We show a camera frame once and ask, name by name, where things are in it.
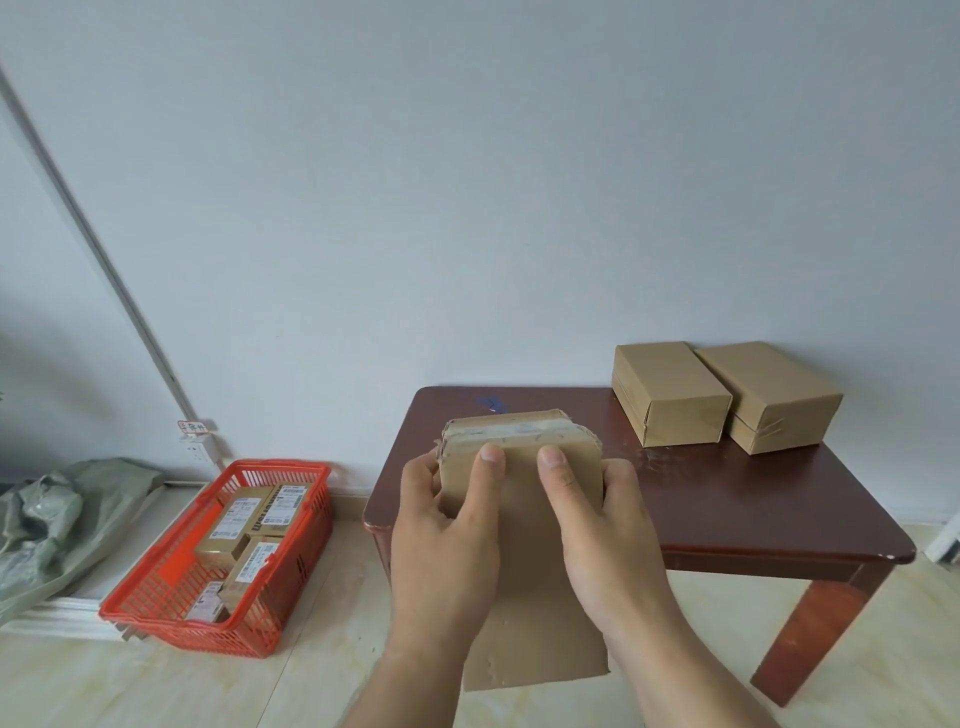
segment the left hand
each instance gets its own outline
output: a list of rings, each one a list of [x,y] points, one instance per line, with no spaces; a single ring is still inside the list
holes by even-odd
[[[456,519],[433,496],[435,451],[411,460],[400,479],[391,548],[394,614],[388,650],[443,650],[460,662],[487,619],[500,570],[497,514],[507,459],[487,443],[473,461]]]

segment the person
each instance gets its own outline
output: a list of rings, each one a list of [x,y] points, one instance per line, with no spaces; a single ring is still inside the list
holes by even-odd
[[[348,709],[345,728],[453,724],[464,661],[496,592],[506,455],[490,443],[480,449],[455,519],[434,499],[438,470],[435,451],[403,469],[390,635]],[[630,680],[646,724],[776,728],[684,618],[633,466],[603,462],[601,513],[589,505],[558,448],[540,450],[538,470],[560,523],[570,584]]]

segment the floor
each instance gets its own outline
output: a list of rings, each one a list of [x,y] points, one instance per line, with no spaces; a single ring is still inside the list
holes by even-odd
[[[918,545],[928,527],[909,529]],[[694,627],[749,677],[803,582],[671,573]],[[0,635],[0,705],[10,725],[142,728],[335,726],[376,662],[390,595],[372,539],[337,522],[267,660],[180,652],[157,641],[93,643]],[[897,569],[785,710],[783,726],[960,725],[960,573]],[[456,725],[627,726],[639,709],[621,675],[465,694]]]

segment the white wall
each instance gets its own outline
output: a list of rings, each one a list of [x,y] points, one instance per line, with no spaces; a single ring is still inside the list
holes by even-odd
[[[367,488],[422,385],[761,338],[848,393],[828,442],[884,505],[960,505],[955,4],[0,3],[236,454]]]
[[[172,395],[8,121],[0,114],[0,482],[117,455],[204,474],[177,445]]]

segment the basket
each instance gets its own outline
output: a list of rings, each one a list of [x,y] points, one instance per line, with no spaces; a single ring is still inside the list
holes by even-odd
[[[326,488],[330,466],[303,460],[235,460],[204,488],[104,600],[100,617],[174,647],[241,657],[267,657],[280,640],[300,593],[333,530]],[[304,504],[276,552],[226,621],[185,616],[210,581],[226,570],[201,566],[193,549],[240,488],[309,483]]]

